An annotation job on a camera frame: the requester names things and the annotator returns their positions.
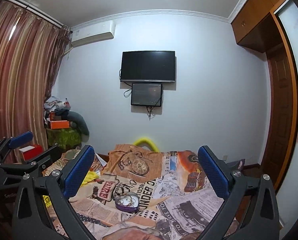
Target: curtain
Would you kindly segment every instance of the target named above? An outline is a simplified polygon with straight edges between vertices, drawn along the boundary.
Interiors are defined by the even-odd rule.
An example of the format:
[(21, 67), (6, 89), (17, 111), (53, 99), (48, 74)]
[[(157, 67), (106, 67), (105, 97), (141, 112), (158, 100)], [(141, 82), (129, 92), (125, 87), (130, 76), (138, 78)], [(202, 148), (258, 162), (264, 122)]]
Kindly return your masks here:
[[(34, 143), (47, 148), (43, 104), (60, 64), (56, 56), (64, 45), (57, 39), (59, 33), (35, 14), (0, 1), (0, 139), (30, 130)], [(20, 159), (12, 154), (6, 161)]]
[(69, 35), (70, 28), (64, 25), (59, 31), (57, 41), (53, 50), (51, 66), (47, 78), (45, 100), (47, 100), (51, 96), (51, 90), (56, 82), (56, 78), (60, 68), (60, 63), (62, 60), (62, 55), (64, 54), (65, 48), (70, 41)]

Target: yellow cloth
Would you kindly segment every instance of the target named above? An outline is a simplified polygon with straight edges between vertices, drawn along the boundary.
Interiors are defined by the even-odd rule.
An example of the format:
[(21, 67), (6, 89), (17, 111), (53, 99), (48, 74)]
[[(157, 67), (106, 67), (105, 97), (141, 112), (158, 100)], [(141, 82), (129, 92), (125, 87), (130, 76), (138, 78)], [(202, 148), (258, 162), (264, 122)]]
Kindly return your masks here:
[[(93, 179), (99, 178), (98, 174), (94, 171), (88, 171), (85, 179), (81, 183), (81, 186), (86, 185), (88, 182), (92, 181)], [(51, 201), (49, 196), (43, 196), (46, 207), (49, 207), (51, 205)]]

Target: air conditioner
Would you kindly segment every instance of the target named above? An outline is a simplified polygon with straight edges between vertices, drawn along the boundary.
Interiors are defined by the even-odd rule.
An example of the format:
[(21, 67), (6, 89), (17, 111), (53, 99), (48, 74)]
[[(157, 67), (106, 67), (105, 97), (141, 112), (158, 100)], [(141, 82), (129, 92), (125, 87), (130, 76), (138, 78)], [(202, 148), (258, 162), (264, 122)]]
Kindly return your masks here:
[(73, 32), (71, 44), (77, 47), (96, 41), (113, 39), (115, 28), (113, 21), (83, 27)]

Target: flat screen tv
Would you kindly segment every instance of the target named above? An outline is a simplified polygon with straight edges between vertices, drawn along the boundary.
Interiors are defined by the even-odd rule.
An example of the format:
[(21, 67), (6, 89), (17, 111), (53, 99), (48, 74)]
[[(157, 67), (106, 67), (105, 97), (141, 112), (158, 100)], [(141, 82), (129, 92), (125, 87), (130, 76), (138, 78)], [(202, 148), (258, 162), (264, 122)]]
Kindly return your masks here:
[(122, 53), (122, 82), (175, 82), (174, 51), (127, 51)]

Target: cable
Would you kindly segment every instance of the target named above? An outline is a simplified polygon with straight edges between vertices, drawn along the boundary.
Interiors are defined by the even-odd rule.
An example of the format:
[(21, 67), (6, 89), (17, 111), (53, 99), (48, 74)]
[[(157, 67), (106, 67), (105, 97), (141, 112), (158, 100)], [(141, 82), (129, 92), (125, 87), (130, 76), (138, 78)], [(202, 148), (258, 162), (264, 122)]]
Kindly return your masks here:
[(162, 86), (162, 93), (161, 93), (161, 97), (159, 98), (159, 100), (155, 103), (154, 106), (146, 106), (147, 112), (148, 112), (148, 116), (149, 116), (149, 120), (151, 119), (152, 110), (156, 107), (156, 104), (159, 103), (160, 100), (161, 100), (161, 105), (162, 105), (163, 85), (161, 84), (161, 86)]
[(119, 70), (119, 80), (121, 82), (121, 69)]
[(129, 92), (129, 91), (131, 91), (132, 89), (130, 88), (130, 89), (128, 89), (127, 91), (125, 91), (124, 93), (123, 93), (123, 95), (124, 95), (124, 97), (125, 98), (127, 98), (127, 97), (129, 97), (130, 95), (131, 95), (131, 92), (126, 96), (126, 93), (127, 92)]

